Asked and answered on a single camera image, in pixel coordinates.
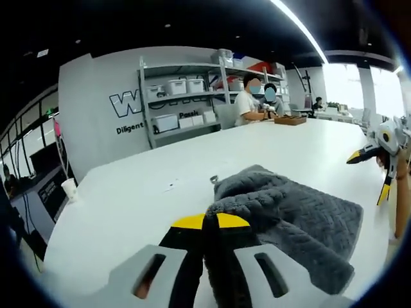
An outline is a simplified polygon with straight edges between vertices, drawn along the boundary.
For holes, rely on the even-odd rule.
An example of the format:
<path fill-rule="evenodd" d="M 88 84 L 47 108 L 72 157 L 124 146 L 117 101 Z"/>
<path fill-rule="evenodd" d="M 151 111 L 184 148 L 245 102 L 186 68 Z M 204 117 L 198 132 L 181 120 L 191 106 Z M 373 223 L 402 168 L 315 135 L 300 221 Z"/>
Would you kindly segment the person's left hand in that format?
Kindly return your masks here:
<path fill-rule="evenodd" d="M 134 295 L 140 299 L 145 299 L 148 296 L 148 292 L 150 290 L 152 280 L 144 280 L 142 281 L 137 287 L 136 290 L 134 291 Z"/>

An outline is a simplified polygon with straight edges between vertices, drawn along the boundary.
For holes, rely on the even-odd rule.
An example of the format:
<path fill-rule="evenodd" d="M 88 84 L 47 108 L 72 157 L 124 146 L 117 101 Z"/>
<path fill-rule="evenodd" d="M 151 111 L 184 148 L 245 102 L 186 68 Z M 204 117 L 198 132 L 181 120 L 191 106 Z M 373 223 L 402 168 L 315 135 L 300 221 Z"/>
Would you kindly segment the person's right hand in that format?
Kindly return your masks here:
<path fill-rule="evenodd" d="M 398 165 L 396 171 L 396 180 L 403 180 L 407 177 L 408 174 L 408 163 L 406 158 L 406 153 L 404 150 L 400 149 L 398 151 Z"/>

